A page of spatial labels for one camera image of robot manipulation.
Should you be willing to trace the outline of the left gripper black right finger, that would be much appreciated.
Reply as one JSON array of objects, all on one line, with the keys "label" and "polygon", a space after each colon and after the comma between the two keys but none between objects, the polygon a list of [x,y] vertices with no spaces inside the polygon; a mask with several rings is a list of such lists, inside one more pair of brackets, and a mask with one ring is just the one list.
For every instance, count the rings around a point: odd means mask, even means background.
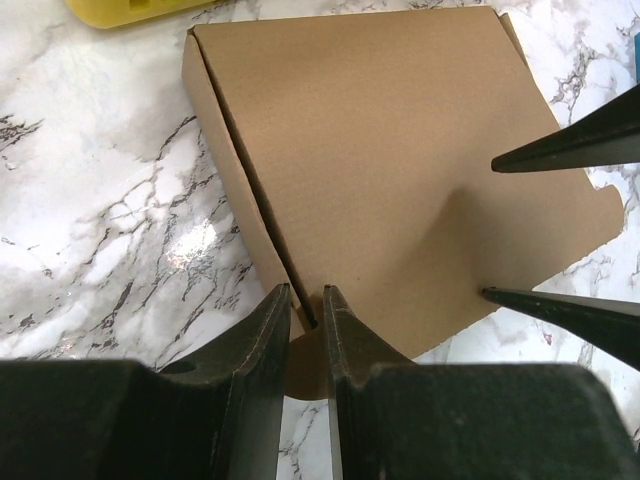
[{"label": "left gripper black right finger", "polygon": [[337,479],[635,479],[604,385],[575,364],[420,365],[323,293]]}]

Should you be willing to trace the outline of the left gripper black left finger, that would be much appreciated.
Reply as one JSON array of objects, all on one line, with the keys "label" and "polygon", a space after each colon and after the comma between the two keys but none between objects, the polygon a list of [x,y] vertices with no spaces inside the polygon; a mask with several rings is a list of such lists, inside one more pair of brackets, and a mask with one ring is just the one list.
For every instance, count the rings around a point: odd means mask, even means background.
[{"label": "left gripper black left finger", "polygon": [[134,360],[1,365],[5,479],[272,479],[290,288],[160,371]]}]

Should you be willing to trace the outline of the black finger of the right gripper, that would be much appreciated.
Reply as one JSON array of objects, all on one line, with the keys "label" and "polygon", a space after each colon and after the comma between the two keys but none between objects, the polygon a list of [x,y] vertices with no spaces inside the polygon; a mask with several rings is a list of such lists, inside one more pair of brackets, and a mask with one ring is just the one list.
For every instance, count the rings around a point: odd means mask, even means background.
[{"label": "black finger of the right gripper", "polygon": [[578,122],[492,159],[499,173],[604,167],[639,161],[638,86]]},{"label": "black finger of the right gripper", "polygon": [[633,302],[489,287],[482,297],[584,339],[639,368],[639,305]]}]

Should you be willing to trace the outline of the cardboard box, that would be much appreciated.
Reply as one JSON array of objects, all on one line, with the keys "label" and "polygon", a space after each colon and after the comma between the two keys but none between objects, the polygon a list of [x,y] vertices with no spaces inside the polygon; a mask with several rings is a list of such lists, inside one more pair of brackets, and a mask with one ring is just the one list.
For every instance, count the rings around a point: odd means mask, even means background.
[{"label": "cardboard box", "polygon": [[415,358],[623,227],[581,169],[492,170],[558,125],[489,6],[200,24],[182,76],[263,288],[291,286],[290,397],[327,395],[327,285]]}]

